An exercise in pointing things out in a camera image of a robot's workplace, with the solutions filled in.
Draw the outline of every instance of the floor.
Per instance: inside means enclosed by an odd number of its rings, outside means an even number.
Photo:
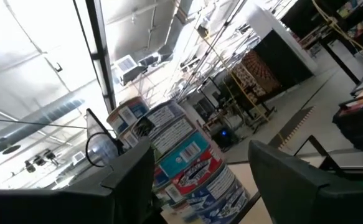
[[[361,55],[358,54],[353,57],[339,42],[335,42],[332,49],[361,79],[363,76]],[[260,128],[259,132],[253,136],[250,135],[227,151],[225,153],[227,162],[247,161],[250,140],[268,143],[297,111],[309,106],[315,106],[314,112],[288,141],[282,149],[283,151],[290,154],[294,153],[310,135],[316,137],[327,151],[352,148],[352,144],[343,137],[332,123],[332,117],[337,112],[339,103],[351,99],[349,93],[355,84],[326,51],[318,52],[315,61],[318,64],[318,69],[314,77],[282,96],[269,101],[268,106],[275,106],[278,112],[273,115],[269,123]],[[315,152],[313,147],[304,147],[299,154],[313,152]]]

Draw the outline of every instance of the stack of cans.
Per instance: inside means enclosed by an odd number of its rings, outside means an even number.
[[[155,151],[153,189],[165,206],[189,223],[228,223],[248,194],[210,143],[175,102],[167,101],[135,122],[133,134],[148,136]]]
[[[109,114],[106,122],[113,128],[125,148],[137,145],[138,138],[131,132],[131,128],[148,110],[142,97],[137,96],[122,103]]]

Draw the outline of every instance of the table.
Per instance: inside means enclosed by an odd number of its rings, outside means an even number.
[[[319,167],[325,160],[325,157],[314,156],[303,159],[309,162],[312,166]],[[247,189],[250,197],[252,198],[258,193],[257,186],[253,179],[252,171],[250,170],[250,164],[235,164],[229,165],[231,171],[235,174],[237,179],[241,181],[242,185]],[[185,224],[185,222],[178,215],[173,215],[168,211],[162,212],[163,218],[170,224]],[[272,220],[266,206],[260,197],[254,206],[248,211],[248,213],[241,219],[240,224],[272,224]],[[201,219],[194,221],[191,224],[204,224]]]

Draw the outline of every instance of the ceiling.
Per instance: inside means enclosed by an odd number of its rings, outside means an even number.
[[[174,47],[170,62],[150,67],[126,86],[114,80],[116,102],[137,95],[149,106],[167,100],[173,84],[182,78],[187,80],[195,69],[182,72],[180,63],[194,55],[203,57],[209,47],[195,28],[204,17],[212,15],[207,39],[212,42],[239,2],[182,0],[181,6],[189,18],[182,22],[174,17],[177,11],[173,0],[102,0],[112,64],[125,55],[141,60],[164,44]],[[268,5],[287,9],[288,2],[269,1]],[[237,16],[218,36],[218,54],[230,57],[247,41],[247,34],[236,32],[244,23]],[[217,61],[211,52],[200,68],[201,74]],[[74,110],[67,108],[70,111],[65,115],[52,119],[51,111],[74,101],[81,105]],[[28,124],[38,132],[14,143],[20,145],[15,152],[0,153],[0,189],[36,188],[51,183],[72,162],[72,156],[84,150],[87,108],[100,120],[106,120],[108,112],[73,2],[0,1],[0,138],[10,138],[25,123],[37,118],[49,120],[45,125]],[[32,161],[46,149],[55,152],[60,166],[47,162],[41,167],[35,165],[36,171],[28,173],[24,161]]]

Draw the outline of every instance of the red can label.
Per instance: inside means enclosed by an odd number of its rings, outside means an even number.
[[[182,195],[188,194],[205,182],[220,167],[221,163],[220,156],[209,148],[188,168],[176,175],[172,182]]]

